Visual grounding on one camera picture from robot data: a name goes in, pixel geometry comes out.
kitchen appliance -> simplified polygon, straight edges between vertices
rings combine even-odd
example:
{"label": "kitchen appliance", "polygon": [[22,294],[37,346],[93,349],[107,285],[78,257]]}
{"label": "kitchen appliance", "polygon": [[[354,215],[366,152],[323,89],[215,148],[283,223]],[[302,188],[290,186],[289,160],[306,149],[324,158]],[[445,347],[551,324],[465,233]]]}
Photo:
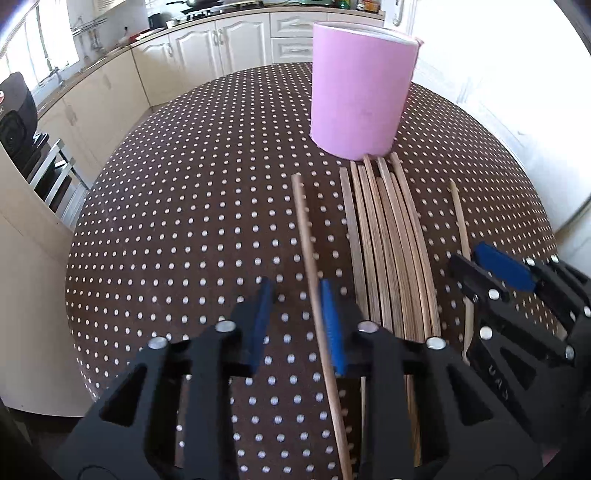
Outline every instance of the kitchen appliance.
{"label": "kitchen appliance", "polygon": [[166,27],[166,23],[164,22],[162,14],[150,15],[148,17],[148,24],[150,25],[150,30],[156,30],[157,28]]}

polka dot tablecloth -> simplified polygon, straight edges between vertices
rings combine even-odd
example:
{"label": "polka dot tablecloth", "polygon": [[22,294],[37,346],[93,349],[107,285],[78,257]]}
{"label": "polka dot tablecloth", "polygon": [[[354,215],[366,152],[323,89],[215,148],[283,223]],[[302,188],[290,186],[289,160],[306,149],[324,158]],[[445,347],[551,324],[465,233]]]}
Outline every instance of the polka dot tablecloth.
{"label": "polka dot tablecloth", "polygon": [[[237,72],[179,97],[132,132],[89,193],[67,269],[77,361],[97,398],[150,337],[198,335],[277,282],[255,378],[232,382],[232,422],[243,479],[340,478],[321,374],[290,175],[301,173],[319,275],[353,292],[338,168],[309,138],[311,64]],[[421,218],[444,337],[460,348],[462,295],[446,271],[459,251],[447,189],[463,199],[471,246],[486,240],[523,257],[555,252],[544,209],[502,145],[468,114],[412,85],[394,150]],[[556,321],[517,297],[533,321]],[[361,438],[359,384],[339,395],[354,468]],[[178,442],[183,425],[177,426]]]}

stove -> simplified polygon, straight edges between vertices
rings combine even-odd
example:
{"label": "stove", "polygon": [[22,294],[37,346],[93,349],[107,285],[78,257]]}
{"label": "stove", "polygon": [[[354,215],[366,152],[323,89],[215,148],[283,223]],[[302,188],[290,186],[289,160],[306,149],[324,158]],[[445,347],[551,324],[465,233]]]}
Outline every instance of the stove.
{"label": "stove", "polygon": [[213,17],[215,15],[227,14],[228,12],[238,12],[243,10],[252,10],[254,8],[264,7],[262,0],[243,0],[241,2],[232,2],[231,4],[212,5],[211,7],[202,8],[200,10],[185,10],[183,15],[173,18],[166,22],[169,28],[175,27],[186,22],[199,20],[205,17]]}

window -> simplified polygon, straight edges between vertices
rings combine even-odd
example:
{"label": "window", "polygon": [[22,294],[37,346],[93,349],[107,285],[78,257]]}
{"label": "window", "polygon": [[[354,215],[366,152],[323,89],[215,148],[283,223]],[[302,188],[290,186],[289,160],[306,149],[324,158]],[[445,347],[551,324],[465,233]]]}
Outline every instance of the window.
{"label": "window", "polygon": [[66,0],[40,0],[0,57],[0,82],[13,72],[21,72],[29,90],[33,90],[54,68],[61,70],[77,61]]}

drawer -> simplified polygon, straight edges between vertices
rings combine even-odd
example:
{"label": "drawer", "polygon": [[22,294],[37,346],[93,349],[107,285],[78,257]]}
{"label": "drawer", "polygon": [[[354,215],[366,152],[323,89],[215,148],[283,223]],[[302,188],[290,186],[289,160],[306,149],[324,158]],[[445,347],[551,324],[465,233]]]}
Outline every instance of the drawer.
{"label": "drawer", "polygon": [[322,12],[275,12],[271,14],[271,38],[311,37],[315,22],[326,20]]}
{"label": "drawer", "polygon": [[312,61],[311,38],[272,38],[273,63]]}
{"label": "drawer", "polygon": [[358,23],[362,25],[370,25],[372,27],[383,27],[384,20],[379,18],[362,17],[361,15],[349,15],[349,14],[327,14],[327,20],[330,22],[350,22]]}

